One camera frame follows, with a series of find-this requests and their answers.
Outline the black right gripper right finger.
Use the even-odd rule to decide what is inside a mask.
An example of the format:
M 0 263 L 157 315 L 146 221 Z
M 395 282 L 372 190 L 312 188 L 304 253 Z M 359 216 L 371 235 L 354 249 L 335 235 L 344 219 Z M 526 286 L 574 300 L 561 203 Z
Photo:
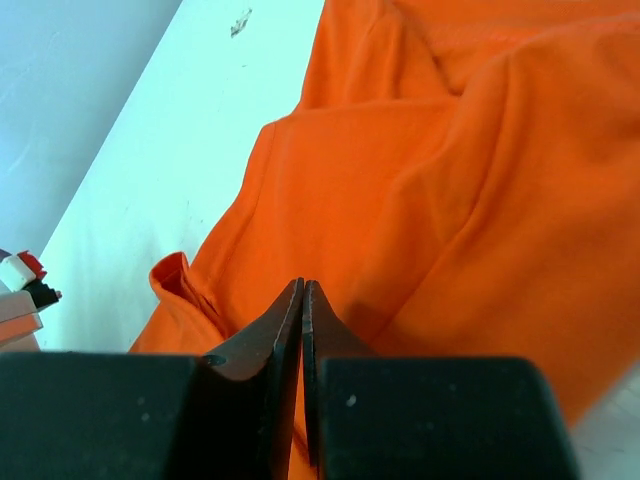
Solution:
M 374 351 L 336 315 L 320 283 L 307 281 L 303 296 L 302 354 L 309 461 L 319 467 L 319 374 L 325 357 L 370 357 Z

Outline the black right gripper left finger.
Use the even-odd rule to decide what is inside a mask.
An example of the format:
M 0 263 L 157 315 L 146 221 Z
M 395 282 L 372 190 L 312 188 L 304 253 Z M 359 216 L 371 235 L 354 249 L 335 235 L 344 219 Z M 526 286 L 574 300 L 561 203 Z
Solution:
M 285 479 L 294 431 L 304 280 L 203 359 L 222 419 L 213 428 L 217 479 Z

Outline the orange t shirt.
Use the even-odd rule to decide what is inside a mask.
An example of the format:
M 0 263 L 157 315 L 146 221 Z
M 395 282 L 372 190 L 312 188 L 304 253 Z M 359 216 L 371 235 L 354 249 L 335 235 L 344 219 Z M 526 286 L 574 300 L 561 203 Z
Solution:
M 202 354 L 293 280 L 375 353 L 304 379 L 292 476 L 578 479 L 566 429 L 639 358 L 639 5 L 328 1 L 136 353 Z

